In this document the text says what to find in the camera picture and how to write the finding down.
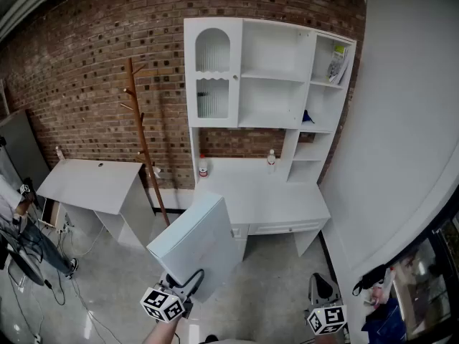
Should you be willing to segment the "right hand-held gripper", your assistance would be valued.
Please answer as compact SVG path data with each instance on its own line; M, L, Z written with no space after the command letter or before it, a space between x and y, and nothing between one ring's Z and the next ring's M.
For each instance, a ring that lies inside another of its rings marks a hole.
M306 311L306 324L314 335L336 333L347 324L347 306L343 305L339 287L331 277L313 273L309 279L310 306ZM327 299L319 294L331 295Z

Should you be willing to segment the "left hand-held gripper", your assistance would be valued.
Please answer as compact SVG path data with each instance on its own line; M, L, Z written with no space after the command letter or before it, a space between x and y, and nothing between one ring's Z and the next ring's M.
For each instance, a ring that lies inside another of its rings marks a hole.
M205 276L203 269L197 270L183 285L180 285L167 272L163 273L163 285L148 287L140 300L146 313L157 321L170 323L178 318L188 318L193 303L188 297L181 297L169 288L178 287L183 295L194 295Z

